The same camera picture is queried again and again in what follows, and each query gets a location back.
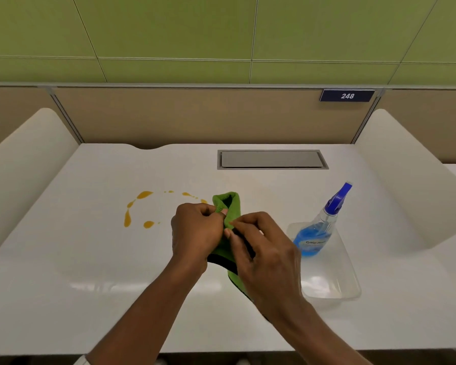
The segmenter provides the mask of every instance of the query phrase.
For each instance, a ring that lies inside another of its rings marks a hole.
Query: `green microfiber cloth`
[[[225,228],[230,228],[233,230],[233,225],[230,224],[231,221],[237,219],[241,216],[240,210],[240,196],[236,192],[228,192],[223,195],[213,196],[213,205],[216,206],[216,212],[219,213],[223,209],[228,209],[225,217]],[[250,244],[246,239],[235,229],[233,230],[238,236],[240,236],[245,242],[250,256],[253,258],[255,253],[253,252]],[[223,236],[221,237],[220,243],[214,249],[214,251],[207,257],[208,262],[218,264],[228,270],[228,277],[231,282],[248,298],[246,293],[245,286],[243,285],[242,280],[237,275],[238,270],[235,263],[235,257],[231,252],[230,241]]]

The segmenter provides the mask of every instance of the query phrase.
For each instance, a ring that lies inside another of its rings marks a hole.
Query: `blue spray nozzle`
[[[336,193],[331,199],[328,201],[326,206],[324,207],[324,211],[328,215],[337,215],[343,206],[343,202],[345,201],[345,197],[348,194],[349,190],[353,187],[353,184],[346,182],[343,187]]]

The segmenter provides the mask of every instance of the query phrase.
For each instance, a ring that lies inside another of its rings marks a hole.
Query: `bottle label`
[[[327,241],[328,238],[306,239],[299,242],[299,248],[301,250],[320,249]]]

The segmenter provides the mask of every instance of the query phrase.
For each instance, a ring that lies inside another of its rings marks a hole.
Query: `white desk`
[[[329,170],[216,170],[218,149],[268,148],[318,148]],[[346,180],[338,230],[362,295],[321,316],[358,350],[456,348],[455,286],[352,145],[83,144],[0,248],[0,354],[89,351],[167,263],[170,217],[193,200],[182,192],[237,191],[243,213],[266,210],[286,229]],[[141,191],[154,194],[125,228]],[[291,347],[209,264],[162,351],[264,350]]]

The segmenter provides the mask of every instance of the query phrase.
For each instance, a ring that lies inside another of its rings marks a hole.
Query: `desk number sign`
[[[369,102],[373,89],[324,89],[319,101],[326,102]]]

